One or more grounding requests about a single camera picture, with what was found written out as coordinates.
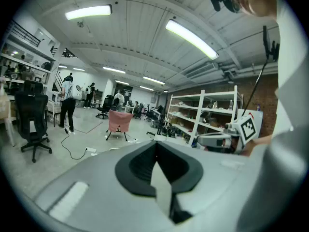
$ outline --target white ceiling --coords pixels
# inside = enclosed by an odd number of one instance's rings
[[[64,15],[78,6],[104,4],[112,5],[110,16],[68,21]],[[224,79],[222,66],[237,72],[264,63],[263,25],[271,40],[280,40],[278,26],[271,19],[233,14],[223,6],[215,12],[210,0],[29,0],[26,8],[85,64],[98,71],[104,71],[103,66],[124,70],[126,75],[115,72],[114,78],[157,91]],[[165,29],[173,18],[218,52],[210,73],[194,80],[184,75],[211,60]],[[77,21],[83,21],[84,27],[78,27]],[[144,80],[143,75],[166,85]]]

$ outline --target brick wall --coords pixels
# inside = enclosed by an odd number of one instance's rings
[[[257,77],[251,78],[242,78],[234,81],[233,85],[229,85],[228,83],[219,83],[219,84],[212,84],[206,86],[198,86],[190,89],[176,91],[174,93],[169,93],[168,96],[168,106],[170,102],[170,97],[173,94],[174,96],[180,95],[189,95],[189,94],[199,94],[202,89],[205,90],[205,93],[212,93],[212,92],[222,92],[222,91],[232,91],[234,89],[234,85],[238,86],[238,91],[240,94],[244,95],[244,105],[245,108],[246,102],[248,101],[250,94],[253,90],[254,84],[256,82]],[[276,110],[277,110],[277,103],[278,99],[275,95],[275,90],[278,88],[278,75],[264,75],[261,77],[259,85],[255,91],[255,94],[252,97],[252,100],[249,104],[248,109],[256,110],[257,105],[260,104],[261,111],[263,111],[263,122],[260,132],[260,137],[268,136],[272,134],[275,123],[276,123]]]

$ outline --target pink chair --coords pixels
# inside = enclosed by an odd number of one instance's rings
[[[120,112],[110,110],[108,130],[110,130],[111,132],[108,135],[106,141],[108,140],[112,132],[123,132],[126,138],[126,132],[129,131],[129,124],[130,124],[132,117],[133,117],[133,114],[120,113]]]

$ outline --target hand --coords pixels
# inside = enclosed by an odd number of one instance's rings
[[[241,155],[242,155],[242,156],[247,156],[247,157],[250,156],[251,152],[253,151],[253,148],[254,148],[256,145],[257,145],[257,144],[256,144],[256,142],[255,142],[254,140],[250,140],[250,141],[246,144],[246,146],[245,146],[243,152],[241,153]]]

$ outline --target concrete floor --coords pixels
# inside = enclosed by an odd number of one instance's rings
[[[153,139],[151,135],[146,135],[147,131],[156,133],[157,129],[150,127],[150,122],[133,118],[130,122],[129,132],[127,134],[128,142],[125,141],[123,134],[112,133],[106,141],[106,130],[108,129],[108,119],[99,119],[95,115],[97,109],[76,108],[73,115],[74,133],[70,133],[68,139],[63,143],[71,153],[72,157],[80,158],[86,147],[94,148],[98,153],[109,150],[110,148],[121,148],[133,144],[134,138],[138,142],[144,142]],[[10,181],[20,188],[27,196],[33,199],[36,194],[49,182],[57,178],[65,171],[75,166],[79,162],[91,156],[91,152],[86,152],[80,160],[73,160],[69,152],[62,147],[61,141],[67,137],[64,129],[56,124],[53,127],[53,121],[48,122],[48,138],[50,142],[43,143],[52,148],[53,153],[49,154],[48,150],[38,148],[36,151],[36,163],[32,163],[32,148],[30,147],[24,153],[20,147],[27,141],[23,139],[14,126],[14,139],[16,146],[12,147],[9,143],[5,128],[0,127],[0,160],[3,170],[7,173]],[[165,178],[159,166],[156,164],[153,171],[152,186],[157,189],[157,202],[162,204],[164,213],[168,213],[170,196],[170,184]]]

